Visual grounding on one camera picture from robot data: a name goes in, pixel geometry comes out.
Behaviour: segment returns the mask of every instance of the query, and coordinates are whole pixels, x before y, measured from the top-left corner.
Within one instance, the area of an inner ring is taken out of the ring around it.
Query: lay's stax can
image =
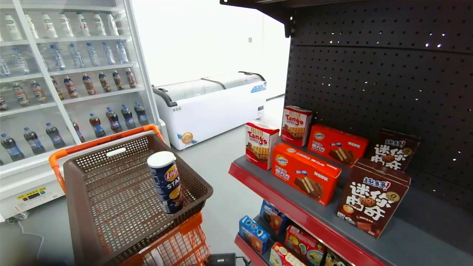
[[[174,214],[183,207],[181,182],[175,160],[176,157],[170,151],[156,152],[147,160],[158,198],[167,214]]]

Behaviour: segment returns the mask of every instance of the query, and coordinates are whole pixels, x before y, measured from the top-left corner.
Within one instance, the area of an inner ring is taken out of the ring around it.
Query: white can lid
[[[176,160],[174,153],[170,151],[159,151],[148,157],[147,163],[149,167],[161,168],[168,166]]]

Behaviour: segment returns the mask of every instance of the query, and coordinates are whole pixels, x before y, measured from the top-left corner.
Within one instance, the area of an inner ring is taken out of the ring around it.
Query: white bottle
[[[98,13],[94,14],[94,22],[95,22],[95,27],[97,29],[97,33],[100,36],[107,35],[107,32],[105,31],[105,27],[104,27],[104,22]]]
[[[114,17],[112,16],[111,12],[107,12],[107,23],[108,28],[110,29],[110,35],[118,36],[118,28],[117,23],[115,22]]]
[[[82,15],[82,12],[77,12],[77,23],[79,24],[80,30],[84,36],[90,36],[90,32],[88,30],[88,25],[86,19]]]
[[[39,39],[38,32],[36,31],[35,24],[31,20],[30,16],[28,14],[25,14],[26,16],[26,22],[28,23],[28,27],[30,28],[31,34],[33,34],[33,37],[35,39]]]
[[[7,25],[8,33],[13,41],[23,40],[17,23],[11,15],[5,15],[5,24]]]
[[[43,12],[43,24],[44,24],[44,28],[46,29],[46,35],[49,38],[57,38],[58,37],[56,29],[54,28],[54,24],[51,21],[51,18],[48,16],[48,13],[46,13],[46,12]]]
[[[72,32],[72,28],[69,23],[69,19],[66,17],[64,12],[61,12],[59,15],[59,22],[61,23],[62,32],[66,37],[74,37],[74,33]]]

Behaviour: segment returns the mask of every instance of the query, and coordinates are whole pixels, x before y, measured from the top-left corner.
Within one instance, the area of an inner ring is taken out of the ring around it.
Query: shopping cart
[[[176,155],[184,207],[165,214],[146,163],[158,151],[171,149],[156,126],[146,125],[51,155],[77,265],[150,265],[157,252],[164,265],[194,265],[208,256],[200,210],[213,189]],[[74,153],[62,178],[58,160]]]

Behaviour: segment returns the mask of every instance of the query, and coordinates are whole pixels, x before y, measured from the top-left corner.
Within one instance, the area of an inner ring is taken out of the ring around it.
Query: white chest freezer
[[[263,115],[266,81],[238,72],[153,86],[169,142],[182,150]]]

